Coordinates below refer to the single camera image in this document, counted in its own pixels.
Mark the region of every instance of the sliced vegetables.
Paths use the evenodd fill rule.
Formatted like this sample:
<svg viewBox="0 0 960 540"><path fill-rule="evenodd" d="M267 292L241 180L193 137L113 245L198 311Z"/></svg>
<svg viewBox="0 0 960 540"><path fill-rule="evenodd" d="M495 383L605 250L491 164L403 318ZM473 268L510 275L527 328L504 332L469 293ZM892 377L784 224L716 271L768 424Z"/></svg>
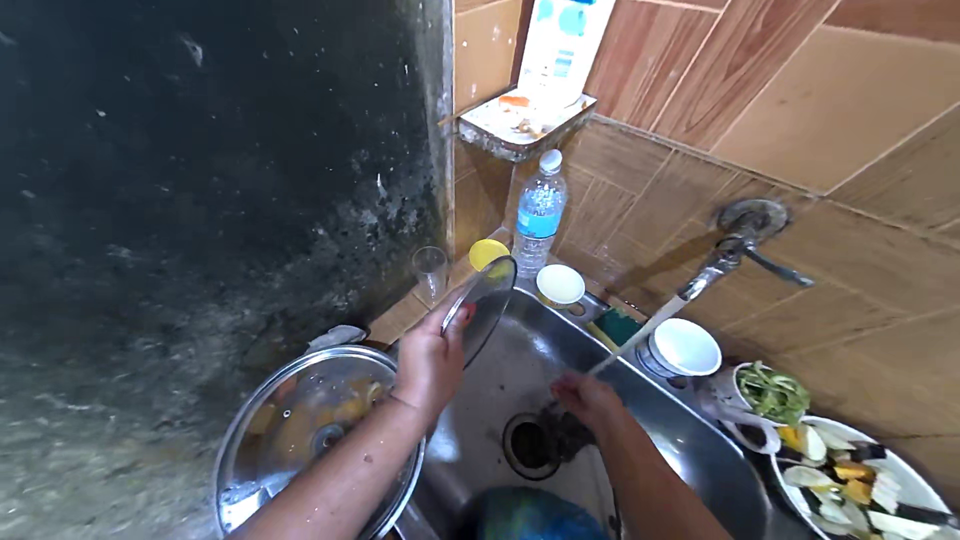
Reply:
<svg viewBox="0 0 960 540"><path fill-rule="evenodd" d="M859 540L933 540L941 527L960 527L953 514L900 501L900 485L881 461L887 457L882 445L849 440L841 430L814 422L778 428L784 444L776 463L783 480L803 495L791 491L791 501L822 532Z"/></svg>
<svg viewBox="0 0 960 540"><path fill-rule="evenodd" d="M856 463L854 461L837 461L833 465L833 472L841 480L864 480L873 481L876 478L876 471L870 465Z"/></svg>
<svg viewBox="0 0 960 540"><path fill-rule="evenodd" d="M880 512L867 511L867 517L875 528L885 532L893 532L907 540L924 540L940 528L937 525L910 521Z"/></svg>
<svg viewBox="0 0 960 540"><path fill-rule="evenodd" d="M796 379L762 362L740 368L736 385L755 414L780 424L796 426L810 407L810 395Z"/></svg>
<svg viewBox="0 0 960 540"><path fill-rule="evenodd" d="M800 451L804 455L814 461L827 457L827 445L812 426L800 424L797 434L800 436Z"/></svg>
<svg viewBox="0 0 960 540"><path fill-rule="evenodd" d="M870 505L871 492L873 487L860 480L850 480L843 486L843 494L851 501L864 506Z"/></svg>
<svg viewBox="0 0 960 540"><path fill-rule="evenodd" d="M786 483L797 487L820 487L832 486L833 479L828 477L823 471L811 469L797 465L783 471L783 479Z"/></svg>

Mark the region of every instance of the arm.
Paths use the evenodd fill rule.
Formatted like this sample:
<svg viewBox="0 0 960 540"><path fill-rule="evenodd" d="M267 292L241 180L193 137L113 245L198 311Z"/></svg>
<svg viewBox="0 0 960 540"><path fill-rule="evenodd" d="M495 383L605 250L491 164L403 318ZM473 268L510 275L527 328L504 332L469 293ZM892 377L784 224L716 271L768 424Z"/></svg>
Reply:
<svg viewBox="0 0 960 540"><path fill-rule="evenodd" d="M441 337L448 309L437 308L403 336L390 399L257 510L230 540L357 537L460 386L467 312L458 312Z"/></svg>
<svg viewBox="0 0 960 540"><path fill-rule="evenodd" d="M612 388L593 377L567 374L551 390L596 436L631 537L730 539Z"/></svg>

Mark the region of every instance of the white bottle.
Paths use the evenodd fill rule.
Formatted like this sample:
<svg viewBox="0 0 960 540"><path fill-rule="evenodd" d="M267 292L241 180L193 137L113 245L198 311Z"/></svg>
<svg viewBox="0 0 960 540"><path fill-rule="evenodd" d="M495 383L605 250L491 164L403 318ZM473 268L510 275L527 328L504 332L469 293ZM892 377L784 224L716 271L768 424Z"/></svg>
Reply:
<svg viewBox="0 0 960 540"><path fill-rule="evenodd" d="M536 0L516 87L534 107L564 108L584 91L613 0Z"/></svg>
<svg viewBox="0 0 960 540"><path fill-rule="evenodd" d="M540 170L523 185L516 209L516 233L511 255L516 275L534 278L546 265L566 204L566 181L560 174L564 157L550 150L540 157Z"/></svg>

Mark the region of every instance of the hand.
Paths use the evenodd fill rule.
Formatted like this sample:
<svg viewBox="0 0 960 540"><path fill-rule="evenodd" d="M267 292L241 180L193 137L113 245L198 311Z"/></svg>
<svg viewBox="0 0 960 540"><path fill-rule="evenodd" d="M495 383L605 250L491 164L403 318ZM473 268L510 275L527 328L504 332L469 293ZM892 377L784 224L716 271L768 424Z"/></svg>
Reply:
<svg viewBox="0 0 960 540"><path fill-rule="evenodd" d="M616 392L590 375L564 373L550 384L550 393L594 432L620 418L623 413L629 416Z"/></svg>
<svg viewBox="0 0 960 540"><path fill-rule="evenodd" d="M393 396L421 410L427 422L436 420L456 394L464 377L464 327L468 312L460 308L441 336L441 326L451 303L459 296L427 313L400 339L399 367Z"/></svg>

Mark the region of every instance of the sponge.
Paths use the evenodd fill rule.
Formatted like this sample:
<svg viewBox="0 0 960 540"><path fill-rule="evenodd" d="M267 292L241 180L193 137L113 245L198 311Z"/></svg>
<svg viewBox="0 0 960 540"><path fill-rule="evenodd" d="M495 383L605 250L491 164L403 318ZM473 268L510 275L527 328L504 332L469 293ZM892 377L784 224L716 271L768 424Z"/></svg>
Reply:
<svg viewBox="0 0 960 540"><path fill-rule="evenodd" d="M611 307L592 323L588 323L587 330L612 351L626 343L632 335L640 330L641 326L630 315L620 309Z"/></svg>

